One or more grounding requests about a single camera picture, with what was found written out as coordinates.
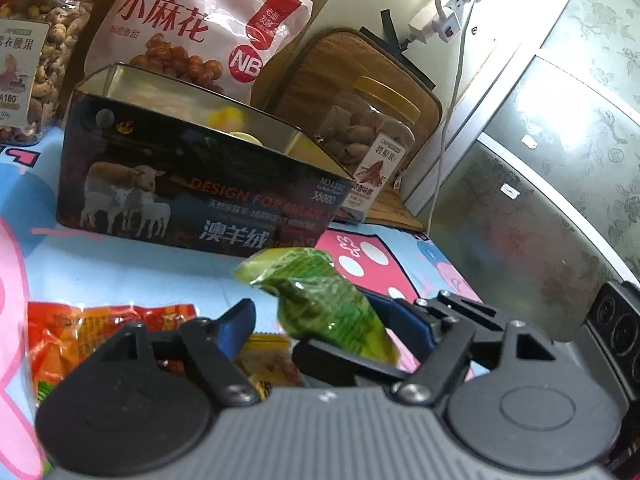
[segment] lamb image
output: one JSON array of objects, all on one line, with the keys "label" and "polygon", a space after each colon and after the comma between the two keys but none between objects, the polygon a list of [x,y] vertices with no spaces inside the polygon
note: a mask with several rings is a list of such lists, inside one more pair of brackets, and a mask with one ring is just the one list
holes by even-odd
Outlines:
[{"label": "lamb image", "polygon": [[150,192],[143,192],[140,202],[142,208],[142,220],[140,221],[140,227],[136,233],[136,237],[142,234],[147,222],[149,222],[149,230],[146,234],[147,238],[151,238],[153,235],[154,226],[158,224],[156,229],[156,236],[160,235],[164,238],[166,228],[169,224],[169,218],[171,216],[171,208],[168,204],[163,202],[154,202],[154,194]]},{"label": "lamb image", "polygon": [[111,186],[111,191],[111,194],[92,191],[84,196],[84,209],[80,214],[80,227],[84,227],[86,220],[89,221],[91,227],[95,227],[95,214],[98,211],[104,211],[107,213],[107,234],[111,234],[113,222],[116,216],[122,212],[127,196],[131,193],[131,188],[120,189],[119,187]]},{"label": "lamb image", "polygon": [[88,219],[91,227],[95,228],[95,213],[104,211],[107,213],[107,234],[112,233],[113,222],[120,213],[123,229],[127,225],[130,228],[132,214],[143,210],[143,193],[151,194],[153,202],[156,177],[161,175],[164,175],[164,171],[156,171],[149,166],[128,168],[111,162],[94,162],[84,180],[85,204],[80,216],[80,227],[84,227]]}]

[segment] pink snack bag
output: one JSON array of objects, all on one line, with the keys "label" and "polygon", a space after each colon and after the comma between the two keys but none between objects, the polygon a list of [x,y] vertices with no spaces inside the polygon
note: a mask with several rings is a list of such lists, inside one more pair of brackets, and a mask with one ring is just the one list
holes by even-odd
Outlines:
[{"label": "pink snack bag", "polygon": [[117,0],[85,73],[125,62],[247,103],[271,57],[305,27],[310,0]]}]

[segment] cartoon tablecloth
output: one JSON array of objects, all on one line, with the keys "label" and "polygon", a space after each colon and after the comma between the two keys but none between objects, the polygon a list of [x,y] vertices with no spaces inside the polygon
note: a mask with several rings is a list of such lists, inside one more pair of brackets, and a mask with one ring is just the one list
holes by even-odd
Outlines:
[{"label": "cartoon tablecloth", "polygon": [[[55,220],[62,131],[34,148],[0,145],[0,480],[33,480],[42,458],[24,359],[26,301],[75,306],[193,303],[218,317],[254,300],[257,330],[274,332],[276,300],[237,283],[239,260],[63,228]],[[334,224],[318,243],[352,282],[396,298],[447,289],[477,299],[428,240],[373,225]]]}]

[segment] black box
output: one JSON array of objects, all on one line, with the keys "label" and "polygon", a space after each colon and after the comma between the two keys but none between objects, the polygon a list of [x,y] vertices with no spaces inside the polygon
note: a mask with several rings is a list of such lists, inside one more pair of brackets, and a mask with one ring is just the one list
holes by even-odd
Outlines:
[{"label": "black box", "polygon": [[65,123],[57,218],[71,228],[233,256],[311,247],[353,186],[295,127],[124,64],[79,83]]}]

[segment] power cord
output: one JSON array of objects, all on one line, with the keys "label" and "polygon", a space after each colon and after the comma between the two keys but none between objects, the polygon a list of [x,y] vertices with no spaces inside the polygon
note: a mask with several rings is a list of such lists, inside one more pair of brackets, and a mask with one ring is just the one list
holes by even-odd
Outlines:
[{"label": "power cord", "polygon": [[[436,1],[436,8],[438,8],[438,13],[442,9],[442,3],[439,3],[439,0]],[[444,120],[444,124],[442,126],[442,132],[440,134],[440,156],[437,160],[438,164],[438,177],[436,179],[436,189],[433,193],[433,201],[431,202],[431,209],[429,211],[429,217],[427,220],[427,236],[431,235],[431,223],[433,221],[433,212],[436,209],[436,202],[438,201],[438,195],[440,193],[440,186],[442,186],[442,165],[444,160],[444,152],[446,148],[447,142],[447,129],[449,128],[449,123],[451,122],[451,116],[453,115],[453,108],[456,105],[458,100],[458,90],[460,89],[460,81],[462,79],[462,70],[464,67],[464,59],[465,59],[465,44],[466,44],[466,30],[469,27],[469,22],[471,21],[471,13],[474,10],[474,5],[477,0],[471,0],[471,5],[469,7],[469,13],[466,16],[465,23],[462,27],[462,37],[460,38],[460,54],[458,55],[458,70],[456,72],[456,81],[453,85],[453,95],[451,96],[451,102],[449,105],[449,109],[447,110],[447,115]]]}]

